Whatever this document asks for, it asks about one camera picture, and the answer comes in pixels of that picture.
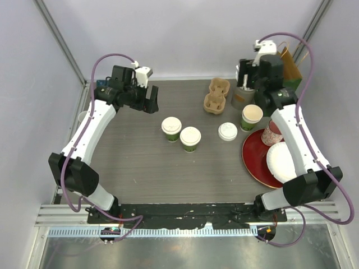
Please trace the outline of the green paper bag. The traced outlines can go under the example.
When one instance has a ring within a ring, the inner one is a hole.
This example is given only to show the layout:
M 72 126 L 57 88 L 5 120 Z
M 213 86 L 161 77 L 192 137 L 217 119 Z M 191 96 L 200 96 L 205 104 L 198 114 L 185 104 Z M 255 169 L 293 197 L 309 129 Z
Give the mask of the green paper bag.
M 277 45 L 277 54 L 280 56 L 284 64 L 283 86 L 297 90 L 303 79 L 298 68 L 299 65 L 305 60 L 305 58 L 308 56 L 309 53 L 306 52 L 306 54 L 301 58 L 299 63 L 296 64 L 291 53 L 289 52 L 289 42 L 282 41 L 279 45 Z

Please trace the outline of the white cup lid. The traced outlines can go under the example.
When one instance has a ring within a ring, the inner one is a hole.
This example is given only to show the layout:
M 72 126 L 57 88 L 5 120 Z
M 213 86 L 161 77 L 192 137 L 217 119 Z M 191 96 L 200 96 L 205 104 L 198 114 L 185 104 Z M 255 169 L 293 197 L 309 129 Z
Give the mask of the white cup lid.
M 161 128 L 167 135 L 176 135 L 182 129 L 182 123 L 176 117 L 167 117 L 162 121 Z
M 180 140 L 185 146 L 195 146 L 201 140 L 201 132 L 195 127 L 186 127 L 180 133 Z

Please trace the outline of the green paper cup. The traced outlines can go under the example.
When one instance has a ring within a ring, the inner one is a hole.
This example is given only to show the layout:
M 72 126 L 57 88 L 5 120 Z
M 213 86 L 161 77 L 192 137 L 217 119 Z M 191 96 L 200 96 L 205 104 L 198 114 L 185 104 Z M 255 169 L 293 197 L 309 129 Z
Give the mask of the green paper cup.
M 197 147 L 198 147 L 198 142 L 196 143 L 187 143 L 187 142 L 182 142 L 182 145 L 183 145 L 183 149 L 186 151 L 186 152 L 194 152 Z
M 176 141 L 179 139 L 179 137 L 180 137 L 180 133 L 179 133 L 179 132 L 174 133 L 174 134 L 168 134 L 168 133 L 166 133 L 166 134 L 165 134 L 165 137 L 166 137 L 166 139 L 167 139 L 169 142 L 176 142 Z

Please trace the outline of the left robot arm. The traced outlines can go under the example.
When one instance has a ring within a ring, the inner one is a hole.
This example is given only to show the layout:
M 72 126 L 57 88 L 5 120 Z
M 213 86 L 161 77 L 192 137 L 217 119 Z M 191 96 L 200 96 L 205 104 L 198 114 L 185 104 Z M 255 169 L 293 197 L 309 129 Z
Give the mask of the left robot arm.
M 149 67 L 113 66 L 108 83 L 91 91 L 91 103 L 75 135 L 61 153 L 52 153 L 49 166 L 56 184 L 100 210 L 100 217 L 109 224 L 120 215 L 118 199 L 99 183 L 99 174 L 91 168 L 94 150 L 107 125 L 119 109 L 131 109 L 153 114 L 158 108 L 158 87 L 148 88 L 153 74 Z

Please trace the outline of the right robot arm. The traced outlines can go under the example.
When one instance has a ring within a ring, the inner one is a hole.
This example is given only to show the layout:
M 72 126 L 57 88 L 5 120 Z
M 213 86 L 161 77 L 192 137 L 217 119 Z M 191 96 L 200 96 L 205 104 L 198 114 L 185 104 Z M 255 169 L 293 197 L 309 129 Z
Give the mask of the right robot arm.
M 340 167 L 331 166 L 315 144 L 295 89 L 283 85 L 283 73 L 284 63 L 277 54 L 263 55 L 257 62 L 240 59 L 237 67 L 237 84 L 255 90 L 255 104 L 281 131 L 296 173 L 281 188 L 256 196 L 253 213 L 259 221 L 268 220 L 274 210 L 329 198 L 343 177 Z

